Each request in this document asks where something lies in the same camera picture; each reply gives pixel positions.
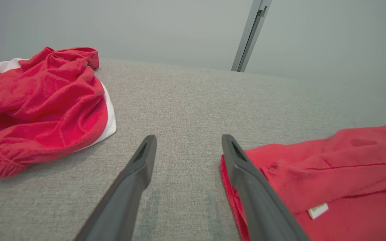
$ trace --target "gray wall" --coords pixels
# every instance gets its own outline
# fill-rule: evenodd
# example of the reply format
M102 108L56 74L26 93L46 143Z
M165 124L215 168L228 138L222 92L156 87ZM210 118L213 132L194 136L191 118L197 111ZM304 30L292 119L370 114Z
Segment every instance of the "gray wall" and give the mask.
M45 46L230 70L252 0L0 0L0 61Z
M245 72L364 87L386 101L386 1L273 0Z

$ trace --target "gray plastic object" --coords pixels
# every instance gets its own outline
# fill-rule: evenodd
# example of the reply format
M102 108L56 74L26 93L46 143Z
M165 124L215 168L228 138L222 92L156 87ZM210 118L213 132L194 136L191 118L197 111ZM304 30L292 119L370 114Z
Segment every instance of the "gray plastic object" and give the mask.
M309 241L263 174L231 135L221 138L230 183L239 193L251 241Z
M81 228L75 241L132 239L141 194L151 181L156 148L156 136L147 136Z

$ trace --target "gray textured fabric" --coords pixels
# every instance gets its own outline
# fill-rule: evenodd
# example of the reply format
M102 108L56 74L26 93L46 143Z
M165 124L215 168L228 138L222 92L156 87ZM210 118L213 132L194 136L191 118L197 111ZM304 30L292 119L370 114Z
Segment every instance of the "gray textured fabric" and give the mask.
M386 125L367 86L101 60L115 108L103 142L0 179L0 240L72 240L142 139L157 136L133 240L239 240L219 170L221 135L244 149Z

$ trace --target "white label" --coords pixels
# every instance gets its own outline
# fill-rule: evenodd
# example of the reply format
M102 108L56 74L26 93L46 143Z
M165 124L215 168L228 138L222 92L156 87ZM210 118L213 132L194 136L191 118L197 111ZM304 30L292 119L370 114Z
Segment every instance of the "white label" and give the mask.
M321 204L315 208L309 209L308 213L312 219L316 219L319 215L322 215L324 212L328 210L327 203Z

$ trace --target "red cloth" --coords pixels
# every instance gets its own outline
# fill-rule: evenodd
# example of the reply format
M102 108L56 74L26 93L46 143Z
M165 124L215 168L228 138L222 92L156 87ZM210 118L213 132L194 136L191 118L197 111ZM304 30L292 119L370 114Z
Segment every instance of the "red cloth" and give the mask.
M333 137L245 151L314 241L386 240L386 126L345 129ZM222 181L242 240L250 240L224 157ZM307 210L327 203L312 220Z
M107 122L91 48L45 48L0 73L0 177L92 144Z

